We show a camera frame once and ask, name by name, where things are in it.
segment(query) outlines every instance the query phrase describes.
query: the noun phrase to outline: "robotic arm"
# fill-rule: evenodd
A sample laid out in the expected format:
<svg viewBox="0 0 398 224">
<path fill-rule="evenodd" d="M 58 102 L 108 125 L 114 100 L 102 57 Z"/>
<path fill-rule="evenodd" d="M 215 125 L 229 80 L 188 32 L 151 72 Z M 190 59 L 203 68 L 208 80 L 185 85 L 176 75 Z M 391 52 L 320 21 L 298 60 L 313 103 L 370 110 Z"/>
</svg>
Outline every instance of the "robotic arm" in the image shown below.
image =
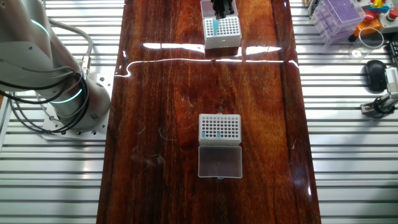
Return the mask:
<svg viewBox="0 0 398 224">
<path fill-rule="evenodd" d="M 88 63 L 91 49 L 84 57 Z M 90 79 L 54 34 L 39 0 L 0 0 L 0 94 L 18 102 L 50 103 L 65 127 L 87 131 L 109 111 L 105 88 Z M 45 101 L 22 100 L 5 91 L 35 90 Z"/>
<path fill-rule="evenodd" d="M 226 16 L 234 14 L 232 0 L 211 0 L 217 19 L 224 19 Z"/>
</svg>

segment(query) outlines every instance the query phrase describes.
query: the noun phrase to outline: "clear plastic lid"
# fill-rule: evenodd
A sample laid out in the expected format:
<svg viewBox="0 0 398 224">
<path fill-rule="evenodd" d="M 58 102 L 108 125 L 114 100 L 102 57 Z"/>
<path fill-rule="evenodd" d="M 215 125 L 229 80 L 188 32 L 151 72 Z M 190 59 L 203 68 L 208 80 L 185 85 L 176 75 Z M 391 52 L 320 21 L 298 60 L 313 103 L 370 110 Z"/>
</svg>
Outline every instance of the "clear plastic lid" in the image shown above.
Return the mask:
<svg viewBox="0 0 398 224">
<path fill-rule="evenodd" d="M 242 178 L 240 146 L 200 146 L 199 177 Z"/>
</svg>

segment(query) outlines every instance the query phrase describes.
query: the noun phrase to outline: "computer mouse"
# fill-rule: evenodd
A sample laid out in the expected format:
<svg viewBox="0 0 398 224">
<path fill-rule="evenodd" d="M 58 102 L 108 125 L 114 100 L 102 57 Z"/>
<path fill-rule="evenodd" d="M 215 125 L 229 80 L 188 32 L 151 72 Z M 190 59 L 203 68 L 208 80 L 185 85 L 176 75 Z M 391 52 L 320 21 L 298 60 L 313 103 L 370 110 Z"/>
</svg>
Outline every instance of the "computer mouse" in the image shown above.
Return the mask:
<svg viewBox="0 0 398 224">
<path fill-rule="evenodd" d="M 365 71 L 371 91 L 384 91 L 387 88 L 384 70 L 386 65 L 379 60 L 370 60 L 366 63 Z"/>
</svg>

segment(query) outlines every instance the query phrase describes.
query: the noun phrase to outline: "orange object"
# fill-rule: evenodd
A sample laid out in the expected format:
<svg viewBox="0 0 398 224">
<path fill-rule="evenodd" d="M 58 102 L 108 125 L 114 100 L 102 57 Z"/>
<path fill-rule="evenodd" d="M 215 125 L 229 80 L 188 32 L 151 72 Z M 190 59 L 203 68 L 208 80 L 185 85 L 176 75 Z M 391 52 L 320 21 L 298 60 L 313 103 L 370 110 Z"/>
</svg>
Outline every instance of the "orange object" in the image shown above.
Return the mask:
<svg viewBox="0 0 398 224">
<path fill-rule="evenodd" d="M 375 20 L 370 21 L 370 22 L 369 21 L 363 21 L 356 27 L 356 30 L 354 32 L 354 36 L 358 37 L 359 32 L 361 32 L 361 30 L 363 28 L 367 28 L 367 27 L 371 27 L 371 28 L 375 28 L 375 29 L 379 30 L 380 27 L 381 27 L 381 23 L 380 23 L 378 18 L 375 18 Z"/>
</svg>

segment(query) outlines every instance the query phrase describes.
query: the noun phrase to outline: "reddish-brown wood surface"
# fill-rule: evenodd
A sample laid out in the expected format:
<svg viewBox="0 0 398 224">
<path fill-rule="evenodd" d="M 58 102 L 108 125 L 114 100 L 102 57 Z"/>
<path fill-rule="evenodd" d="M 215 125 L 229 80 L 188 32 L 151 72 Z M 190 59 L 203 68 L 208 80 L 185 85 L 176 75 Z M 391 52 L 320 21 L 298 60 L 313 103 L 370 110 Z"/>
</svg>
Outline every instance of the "reddish-brown wood surface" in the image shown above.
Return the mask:
<svg viewBox="0 0 398 224">
<path fill-rule="evenodd" d="M 289 3 L 236 4 L 231 55 L 199 0 L 126 0 L 97 223 L 320 223 Z M 241 115 L 242 179 L 198 178 L 201 113 Z"/>
</svg>

